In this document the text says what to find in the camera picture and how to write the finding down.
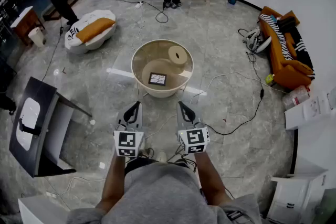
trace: white wall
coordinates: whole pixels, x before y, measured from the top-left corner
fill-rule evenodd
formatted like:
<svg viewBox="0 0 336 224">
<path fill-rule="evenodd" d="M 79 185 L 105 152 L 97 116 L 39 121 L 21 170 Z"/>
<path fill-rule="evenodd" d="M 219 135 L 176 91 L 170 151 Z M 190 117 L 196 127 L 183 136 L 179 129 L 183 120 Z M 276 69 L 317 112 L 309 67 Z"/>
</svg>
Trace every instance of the white wall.
<svg viewBox="0 0 336 224">
<path fill-rule="evenodd" d="M 307 46 L 316 79 L 312 94 L 336 87 L 336 0 L 246 0 L 269 6 L 281 14 L 291 9 L 301 24 L 298 29 Z M 336 187 L 336 118 L 322 120 L 299 129 L 297 168 L 311 163 L 330 172 L 328 188 Z"/>
</svg>

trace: marble floor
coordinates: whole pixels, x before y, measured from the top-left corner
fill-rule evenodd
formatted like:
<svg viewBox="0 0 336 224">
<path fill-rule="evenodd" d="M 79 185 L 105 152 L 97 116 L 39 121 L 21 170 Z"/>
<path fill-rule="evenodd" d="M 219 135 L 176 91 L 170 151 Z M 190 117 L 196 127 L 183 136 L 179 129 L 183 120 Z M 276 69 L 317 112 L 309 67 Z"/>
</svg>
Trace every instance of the marble floor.
<svg viewBox="0 0 336 224">
<path fill-rule="evenodd" d="M 162 0 L 145 0 L 161 8 Z M 143 96 L 143 124 L 146 136 L 156 132 L 176 112 L 179 99 L 190 102 L 199 90 L 206 90 L 212 77 L 218 74 L 240 72 L 257 78 L 248 61 L 245 45 L 237 29 L 256 26 L 259 11 L 227 0 L 181 0 L 182 7 L 167 9 L 169 21 L 160 24 L 155 20 L 157 10 L 143 6 L 141 39 L 137 38 L 141 9 L 134 4 L 111 0 L 79 0 L 73 7 L 77 16 L 95 9 L 109 9 L 117 16 L 115 35 L 103 46 L 85 55 L 72 55 L 60 40 L 45 82 L 79 106 L 89 110 L 96 121 L 75 112 L 65 138 L 61 157 L 77 169 L 76 174 L 32 179 L 9 152 L 12 119 L 7 111 L 0 111 L 0 189 L 13 212 L 18 211 L 17 198 L 51 193 L 63 193 L 74 176 L 89 180 L 106 176 L 112 157 L 112 132 L 118 110 L 137 99 L 137 85 L 121 70 L 131 72 L 131 57 L 141 43 L 154 39 L 171 39 L 185 46 L 194 59 L 194 73 L 187 90 L 165 99 Z M 17 76 L 8 89 L 8 95 L 20 101 L 30 76 L 42 79 L 59 38 L 60 21 L 46 22 L 46 47 L 32 47 L 21 57 L 16 66 Z M 266 55 L 258 55 L 255 68 L 264 80 L 270 73 Z M 260 208 L 267 207 L 275 185 L 272 176 L 284 176 L 289 172 L 292 158 L 292 134 L 285 131 L 285 117 L 281 98 L 283 93 L 265 88 L 265 96 L 256 117 L 232 135 L 221 136 L 210 131 L 211 142 L 207 151 L 223 179 L 225 186 L 235 197 L 254 193 Z M 206 94 L 192 99 L 202 108 L 204 121 L 213 128 L 230 132 L 241 122 L 250 119 L 259 102 L 260 84 L 238 74 L 219 77 L 213 81 Z M 162 130 L 147 139 L 146 145 L 156 153 L 165 150 L 168 158 L 178 147 L 175 137 L 176 118 L 172 117 Z M 99 201 L 103 182 L 82 183 L 74 180 L 72 189 L 56 198 L 69 209 L 93 207 Z"/>
</svg>

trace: glass tabletop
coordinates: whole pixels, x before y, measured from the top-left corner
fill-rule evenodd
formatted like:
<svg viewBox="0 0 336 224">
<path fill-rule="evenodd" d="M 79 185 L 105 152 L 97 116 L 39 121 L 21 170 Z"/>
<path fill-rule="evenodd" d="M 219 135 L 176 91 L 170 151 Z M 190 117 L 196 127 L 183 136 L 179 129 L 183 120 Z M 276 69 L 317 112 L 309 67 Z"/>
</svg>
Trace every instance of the glass tabletop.
<svg viewBox="0 0 336 224">
<path fill-rule="evenodd" d="M 132 59 L 132 71 L 143 86 L 155 91 L 181 87 L 193 72 L 193 59 L 180 44 L 154 40 L 141 46 Z"/>
</svg>

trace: white cabinet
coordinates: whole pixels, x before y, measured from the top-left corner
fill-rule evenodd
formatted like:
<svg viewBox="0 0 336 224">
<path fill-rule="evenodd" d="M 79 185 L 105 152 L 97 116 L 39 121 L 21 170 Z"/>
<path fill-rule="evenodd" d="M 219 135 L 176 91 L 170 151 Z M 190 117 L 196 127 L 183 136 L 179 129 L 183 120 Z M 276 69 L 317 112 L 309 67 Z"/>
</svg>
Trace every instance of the white cabinet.
<svg viewBox="0 0 336 224">
<path fill-rule="evenodd" d="M 283 224 L 311 224 L 323 197 L 325 173 L 271 180 L 278 184 L 267 218 Z"/>
</svg>

